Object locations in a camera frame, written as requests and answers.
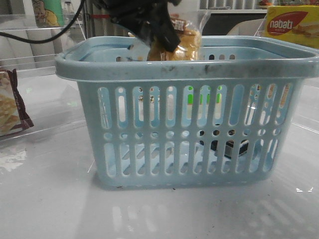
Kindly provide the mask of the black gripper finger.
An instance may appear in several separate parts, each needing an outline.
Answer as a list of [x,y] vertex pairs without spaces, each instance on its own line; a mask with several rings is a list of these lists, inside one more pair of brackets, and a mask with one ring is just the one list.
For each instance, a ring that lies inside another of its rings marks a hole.
[[157,40],[166,51],[175,51],[180,39],[172,25],[167,4],[147,4],[143,10],[139,39],[147,45]]

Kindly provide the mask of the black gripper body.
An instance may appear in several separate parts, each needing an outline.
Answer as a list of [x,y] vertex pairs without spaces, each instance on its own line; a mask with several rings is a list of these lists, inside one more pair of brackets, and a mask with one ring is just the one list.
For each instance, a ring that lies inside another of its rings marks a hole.
[[142,21],[141,13],[147,4],[180,4],[179,0],[94,0],[93,4],[110,15],[111,22],[117,24],[139,38]]

